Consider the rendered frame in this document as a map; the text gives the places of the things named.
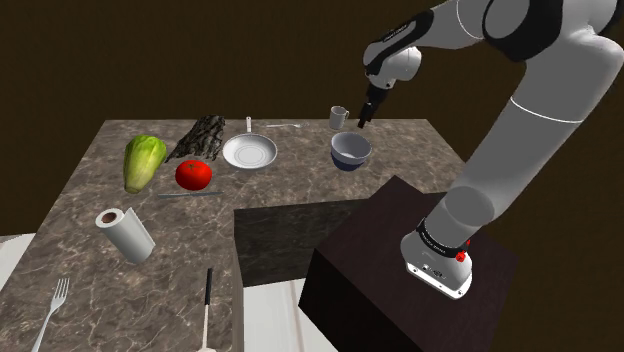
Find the white frying pan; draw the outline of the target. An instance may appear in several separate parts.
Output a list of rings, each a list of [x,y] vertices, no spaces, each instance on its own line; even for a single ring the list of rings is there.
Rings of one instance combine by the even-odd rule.
[[[252,118],[246,117],[246,132],[230,138],[223,146],[225,161],[243,170],[258,170],[277,157],[276,144],[268,137],[252,132]]]

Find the grey knife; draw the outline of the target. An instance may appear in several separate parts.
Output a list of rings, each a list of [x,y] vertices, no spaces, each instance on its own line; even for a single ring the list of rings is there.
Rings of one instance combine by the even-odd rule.
[[[187,192],[187,193],[171,193],[171,194],[158,194],[158,198],[167,199],[167,198],[180,198],[180,197],[203,197],[203,196],[213,196],[213,195],[221,195],[223,191],[212,191],[212,192]]]

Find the grey mug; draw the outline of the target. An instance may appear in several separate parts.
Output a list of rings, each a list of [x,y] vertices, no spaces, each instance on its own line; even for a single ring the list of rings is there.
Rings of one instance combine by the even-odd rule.
[[[334,130],[340,130],[345,121],[349,118],[350,112],[342,106],[332,106],[330,109],[329,127]]]

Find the white paper towel roll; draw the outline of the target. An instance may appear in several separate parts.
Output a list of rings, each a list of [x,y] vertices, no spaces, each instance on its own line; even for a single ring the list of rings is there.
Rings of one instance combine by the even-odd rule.
[[[125,212],[110,208],[95,219],[96,226],[108,240],[133,264],[145,261],[155,242],[132,207]]]

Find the dark brown robot stand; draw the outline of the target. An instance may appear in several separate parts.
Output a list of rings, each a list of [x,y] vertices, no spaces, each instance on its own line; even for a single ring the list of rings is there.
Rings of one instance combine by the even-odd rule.
[[[394,176],[314,250],[299,307],[338,352],[488,352],[518,258],[477,232],[458,300],[410,274],[400,241],[441,197]]]

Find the black-handled spatula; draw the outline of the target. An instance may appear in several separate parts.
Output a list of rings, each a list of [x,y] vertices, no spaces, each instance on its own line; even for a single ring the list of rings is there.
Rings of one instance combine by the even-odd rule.
[[[204,319],[203,319],[203,331],[202,331],[202,344],[201,348],[197,352],[217,352],[216,349],[210,348],[208,342],[208,328],[209,328],[209,316],[210,316],[210,303],[211,303],[211,287],[212,287],[212,274],[213,268],[207,269],[205,296],[204,296]]]

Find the silver fork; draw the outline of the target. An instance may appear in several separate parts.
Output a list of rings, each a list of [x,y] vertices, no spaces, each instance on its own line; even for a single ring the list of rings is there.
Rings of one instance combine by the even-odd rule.
[[[31,349],[31,352],[38,352],[40,345],[42,343],[43,337],[45,335],[45,331],[48,325],[48,322],[51,318],[51,316],[64,304],[64,302],[66,301],[67,295],[68,295],[68,291],[69,291],[69,283],[70,283],[70,279],[69,278],[61,278],[58,280],[57,282],[57,286],[54,292],[54,295],[52,297],[51,303],[50,303],[50,309],[44,319],[44,322],[41,326],[41,329],[37,335],[37,338],[35,340],[35,343]]]

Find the red tomato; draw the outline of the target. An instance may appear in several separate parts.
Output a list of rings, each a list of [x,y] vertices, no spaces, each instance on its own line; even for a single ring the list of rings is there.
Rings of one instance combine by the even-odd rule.
[[[177,167],[175,172],[177,184],[190,191],[204,189],[210,183],[211,179],[211,168],[199,160],[184,161]]]

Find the green lettuce head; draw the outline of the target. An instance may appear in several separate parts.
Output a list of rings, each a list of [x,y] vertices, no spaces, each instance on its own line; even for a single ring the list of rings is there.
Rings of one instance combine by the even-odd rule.
[[[166,144],[157,137],[135,136],[125,147],[124,190],[137,194],[143,190],[167,156]]]

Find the blue and white bowl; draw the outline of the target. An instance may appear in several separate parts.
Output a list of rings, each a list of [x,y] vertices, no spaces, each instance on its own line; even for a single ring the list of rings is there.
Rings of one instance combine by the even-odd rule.
[[[355,132],[340,132],[331,139],[331,157],[342,171],[354,171],[362,166],[372,152],[369,141]]]

